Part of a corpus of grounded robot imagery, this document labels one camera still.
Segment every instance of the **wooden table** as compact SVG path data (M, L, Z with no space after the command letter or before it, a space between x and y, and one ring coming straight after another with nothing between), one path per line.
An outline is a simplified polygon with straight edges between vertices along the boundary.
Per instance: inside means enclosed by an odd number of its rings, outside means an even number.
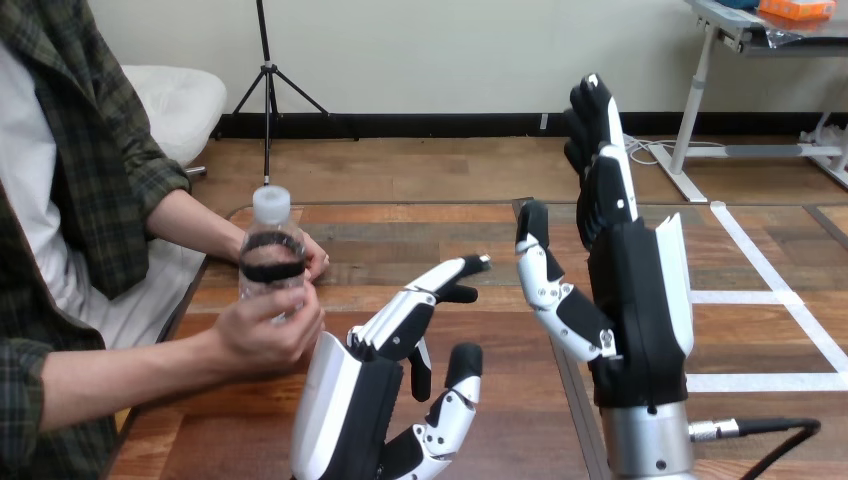
M307 206L295 213L329 253L318 283L327 330L344 338L406 283L439 262L488 253L495 268L470 278L472 305L440 305L427 332L433 398L451 348L484 350L478 414L459 456L440 479L587 478L551 344L524 302L514 254L513 206ZM233 221L250 222L249 209ZM237 297L234 267L210 261L174 338L208 328ZM236 385L131 415L112 479L288 479L294 414L305 375ZM429 403L401 387L389 438L420 423Z
M574 225L574 205L551 204L549 209L552 251L568 281L589 294L587 253ZM770 291L709 206L639 209L654 226L680 212L695 293ZM728 211L835 344L848 350L848 207ZM466 282L480 290L480 300L440 306L427 334L434 392L454 344L478 342L485 357L477 419L440 479L604 478L591 378L585 365L558 365L562 356L555 355L559 352L524 302L512 205L324 205L303 207L296 215L330 254L332 266L320 282L319 296L329 312L327 328L338 336L367 321L402 285L440 261L471 253L492 256L494 269ZM242 225L249 220L249 210L234 217ZM210 262L175 336L208 328L235 301L236 283L234 267ZM822 378L838 377L787 307L699 301L694 311L696 345L686 371L706 383L690 389L690 420L819 418L821 433L762 478L846 478L848 388L786 390L786 379L821 385ZM732 375L751 374L771 380L761 391L740 391L748 386L734 384ZM303 378L231 386L139 409L108 477L287 479ZM390 437L420 422L428 408L408 394L408 378L401 392ZM704 479L739 478L784 438L774 434L697 445L696 471Z

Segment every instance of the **white cushion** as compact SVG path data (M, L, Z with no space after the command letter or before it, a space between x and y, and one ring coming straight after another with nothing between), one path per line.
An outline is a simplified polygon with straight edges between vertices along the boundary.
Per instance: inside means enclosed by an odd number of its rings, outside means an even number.
M123 69L147 111L153 139L180 165L191 163L224 111L224 82L190 68L124 65Z

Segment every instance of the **tripod stand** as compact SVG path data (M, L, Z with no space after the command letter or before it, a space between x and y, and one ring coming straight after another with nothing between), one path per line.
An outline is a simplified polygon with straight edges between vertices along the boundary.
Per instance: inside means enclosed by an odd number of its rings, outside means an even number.
M288 79L279 68L275 64L271 62L271 53L268 48L268 34L265 30L265 9L262 5L262 0L256 0L256 10L259 14L259 33L262 36L262 53L265 56L265 64L260 67L259 75L256 76L256 80L253 81L253 84L247 90L247 93L244 94L244 97L239 102L236 109L233 111L233 115L238 114L241 110L241 107L244 106L244 103L250 98L250 95L253 94L253 91L256 89L256 86L259 85L259 82L264 78L265 79L265 185L271 183L271 129L276 130L277 121L279 119L279 113L277 111L277 94L274 90L274 75L280 77L284 82L286 82L291 88L294 89L300 96L305 98L309 103L312 104L315 108L317 108L325 118L333 120L333 122L337 122L338 120L334 118L330 112L328 112L324 107L318 104L315 100L312 99L309 95L306 94L303 90L300 89L297 85L294 84L291 80ZM356 135L356 132L349 129L347 126L342 126L342 129L345 132L346 138L353 138L354 141L359 141L359 136Z

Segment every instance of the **flannel shirt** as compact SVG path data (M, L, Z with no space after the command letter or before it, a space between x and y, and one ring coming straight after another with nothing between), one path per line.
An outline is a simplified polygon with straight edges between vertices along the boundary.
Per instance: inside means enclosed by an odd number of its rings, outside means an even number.
M92 285L113 299L145 277L145 220L168 193L190 191L188 178L150 136L86 0L0 0L0 40L33 77L56 142L51 195L62 234L83 252ZM0 477L99 477L115 446L114 417L38 430L45 357L103 348L97 331L54 304L0 187Z

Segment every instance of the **white desk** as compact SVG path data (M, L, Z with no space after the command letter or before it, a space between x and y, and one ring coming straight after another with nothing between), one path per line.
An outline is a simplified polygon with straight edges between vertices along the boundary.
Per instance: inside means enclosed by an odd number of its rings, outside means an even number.
M848 38L830 44L789 44L771 48L760 19L744 11L725 7L714 0L685 0L698 16L698 28L704 29L704 46L698 68L692 79L689 100L683 122L671 154L663 145L651 145L651 155L657 160L678 190L690 202L705 203L706 196L683 171L687 158L762 158L809 157L825 172L848 189L848 133L842 146L825 147L811 144L796 145L728 145L726 147L690 147L692 128L706 87L707 72L713 46L721 43L737 54L747 57L846 57Z

